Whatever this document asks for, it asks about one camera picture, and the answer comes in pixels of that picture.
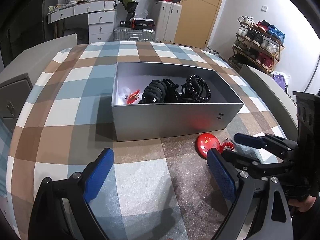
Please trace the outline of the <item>right hand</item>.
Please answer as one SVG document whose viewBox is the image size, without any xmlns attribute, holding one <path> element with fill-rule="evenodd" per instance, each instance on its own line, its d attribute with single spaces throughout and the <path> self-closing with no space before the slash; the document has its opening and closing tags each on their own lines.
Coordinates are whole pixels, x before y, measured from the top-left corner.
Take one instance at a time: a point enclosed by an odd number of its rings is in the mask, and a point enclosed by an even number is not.
<svg viewBox="0 0 320 240">
<path fill-rule="evenodd" d="M 296 199 L 290 199 L 289 205 L 296 207 L 299 212 L 304 213 L 313 207 L 315 201 L 316 201 L 316 197 L 308 196 L 306 200 L 303 200 L 301 202 Z"/>
</svg>

